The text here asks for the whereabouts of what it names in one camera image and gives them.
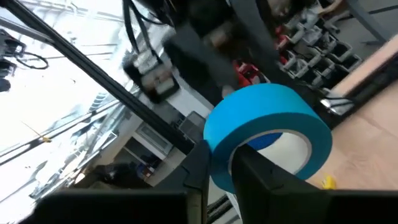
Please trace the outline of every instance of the wooden floor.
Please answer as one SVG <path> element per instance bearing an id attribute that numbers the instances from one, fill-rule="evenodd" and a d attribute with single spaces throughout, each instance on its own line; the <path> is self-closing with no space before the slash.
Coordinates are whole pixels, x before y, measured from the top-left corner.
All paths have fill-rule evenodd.
<path id="1" fill-rule="evenodd" d="M 326 175 L 338 189 L 398 189 L 398 82 L 333 130 L 333 149 L 308 181 Z"/>

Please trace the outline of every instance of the wooden surface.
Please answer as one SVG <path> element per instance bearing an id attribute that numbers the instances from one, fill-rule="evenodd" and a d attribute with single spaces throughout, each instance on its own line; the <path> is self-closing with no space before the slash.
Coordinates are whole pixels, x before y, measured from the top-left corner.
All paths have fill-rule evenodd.
<path id="1" fill-rule="evenodd" d="M 394 52 L 398 36 L 334 90 L 347 93 Z M 398 189 L 398 82 L 333 130 L 331 154 L 308 182 L 320 187 L 326 175 L 335 178 L 337 189 Z"/>

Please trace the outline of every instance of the metal rack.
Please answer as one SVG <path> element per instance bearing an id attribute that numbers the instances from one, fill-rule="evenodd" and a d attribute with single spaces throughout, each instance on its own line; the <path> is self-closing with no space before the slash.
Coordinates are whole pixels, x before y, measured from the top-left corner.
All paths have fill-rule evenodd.
<path id="1" fill-rule="evenodd" d="M 24 25 L 21 25 L 0 17 L 0 26 L 7 27 L 33 39 L 52 45 L 117 100 L 137 114 L 140 119 L 153 127 L 154 130 L 171 142 L 175 147 L 179 148 L 184 154 L 190 152 L 193 147 L 190 141 L 187 141 L 181 133 L 178 133 L 169 126 L 162 118 L 156 115 L 151 109 L 132 95 L 132 93 L 128 92 L 121 84 L 113 80 L 104 70 L 93 63 L 86 55 L 69 43 L 69 41 L 64 39 L 53 28 L 31 12 L 25 5 L 18 0 L 3 0 L 0 2 L 0 6 L 7 9 L 24 23 Z"/>

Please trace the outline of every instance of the black metal frame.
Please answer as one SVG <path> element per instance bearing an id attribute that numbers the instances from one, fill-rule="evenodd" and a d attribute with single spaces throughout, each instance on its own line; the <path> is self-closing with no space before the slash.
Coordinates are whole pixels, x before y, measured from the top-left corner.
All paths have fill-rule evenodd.
<path id="1" fill-rule="evenodd" d="M 117 81 L 113 80 L 104 70 L 93 63 L 86 55 L 81 53 L 75 46 L 64 39 L 22 3 L 18 0 L 2 0 L 0 6 L 8 9 L 27 26 L 47 35 L 52 41 L 46 42 L 46 44 L 54 46 L 67 59 L 87 73 L 95 82 L 126 105 L 127 108 L 153 127 L 184 154 L 188 154 L 191 151 L 193 148 L 192 142 L 187 141 L 182 134 L 174 130 L 162 118 L 128 92 Z"/>

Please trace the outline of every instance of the painter's tape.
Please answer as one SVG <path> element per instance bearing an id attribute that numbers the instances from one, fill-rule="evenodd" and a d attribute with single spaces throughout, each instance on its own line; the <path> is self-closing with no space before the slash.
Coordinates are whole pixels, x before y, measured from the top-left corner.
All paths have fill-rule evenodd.
<path id="1" fill-rule="evenodd" d="M 296 92 L 286 86 L 267 83 L 247 86 L 227 96 L 209 115 L 203 134 L 213 154 L 211 177 L 214 183 L 234 193 L 228 169 L 233 151 L 262 134 L 281 132 L 304 139 L 308 150 L 301 153 L 307 155 L 303 155 L 302 166 L 291 172 L 301 179 L 311 177 L 329 156 L 331 132 Z M 286 158 L 289 155 L 280 150 L 276 157 L 295 162 L 297 156 Z"/>

